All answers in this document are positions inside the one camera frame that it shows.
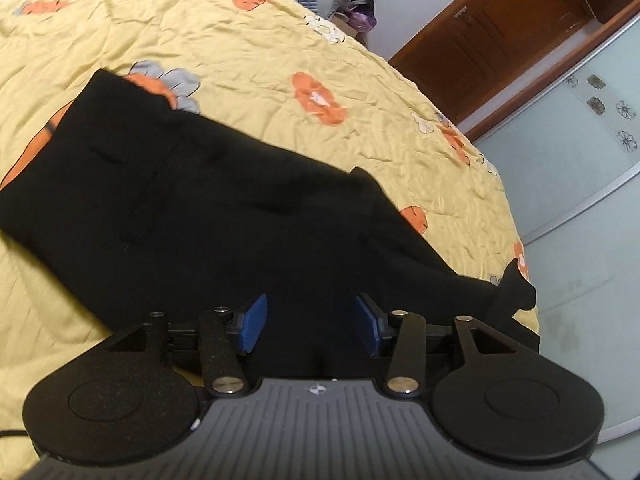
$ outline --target ribbed surface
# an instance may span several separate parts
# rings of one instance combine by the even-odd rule
[[[187,439],[153,459],[108,470],[43,460],[24,480],[602,480],[583,462],[509,471],[446,441],[414,402],[369,381],[265,380],[215,402]]]

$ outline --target gray flower pattern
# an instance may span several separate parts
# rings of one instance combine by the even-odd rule
[[[190,97],[198,88],[200,80],[197,76],[183,68],[174,68],[165,72],[164,69],[149,59],[137,62],[129,70],[130,74],[142,74],[162,81],[175,94],[178,110],[200,113],[198,102]]]
[[[616,110],[620,115],[622,115],[625,119],[628,119],[629,121],[636,116],[636,111],[631,106],[626,104],[624,101],[620,101],[616,105]]]
[[[587,83],[589,83],[591,86],[593,86],[594,88],[596,88],[598,90],[603,89],[607,85],[602,79],[600,79],[595,74],[591,74],[587,78]]]
[[[452,126],[451,121],[449,121],[444,114],[440,112],[436,112],[436,119],[439,120],[445,126]]]
[[[589,105],[591,110],[596,112],[598,115],[602,115],[606,111],[604,103],[597,97],[592,97],[591,99],[589,99],[587,101],[587,104]]]
[[[618,139],[620,140],[620,142],[622,142],[622,145],[629,153],[634,152],[638,149],[638,143],[634,139],[634,136],[629,132],[618,132]]]
[[[576,88],[579,83],[578,78],[575,75],[569,76],[567,79],[564,80],[564,82],[569,88]]]

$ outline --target white flower pattern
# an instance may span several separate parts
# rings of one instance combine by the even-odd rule
[[[413,117],[414,121],[418,124],[418,129],[421,133],[432,134],[436,130],[436,127],[433,126],[433,123],[431,121],[423,119],[422,117],[420,117],[420,115],[412,112],[411,117]]]
[[[142,74],[159,79],[175,94],[178,110],[194,114],[200,113],[198,102],[193,97],[190,97],[200,88],[200,80],[191,72],[187,72],[183,68],[174,68],[165,72],[158,63],[145,59],[132,66],[129,73]]]
[[[329,43],[342,43],[345,35],[334,23],[320,16],[305,16],[306,26],[323,36]]]
[[[499,176],[498,170],[492,163],[487,160],[487,158],[482,153],[480,154],[480,164],[483,168],[485,168],[485,170],[488,171],[489,174],[492,174],[493,176]]]

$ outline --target floral bedspread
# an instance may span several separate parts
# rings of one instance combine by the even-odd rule
[[[369,171],[458,273],[526,274],[495,168],[410,81],[292,0],[0,0],[0,175],[98,68],[178,108]],[[516,318],[538,330],[536,311]],[[30,254],[0,238],[0,429],[29,389],[106,336]],[[0,478],[37,460],[0,440]]]

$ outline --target metal pin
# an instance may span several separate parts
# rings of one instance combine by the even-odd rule
[[[411,377],[394,377],[388,380],[386,387],[397,394],[410,394],[417,390],[420,384]]]
[[[218,377],[211,387],[219,394],[234,394],[244,388],[244,381],[237,377]]]

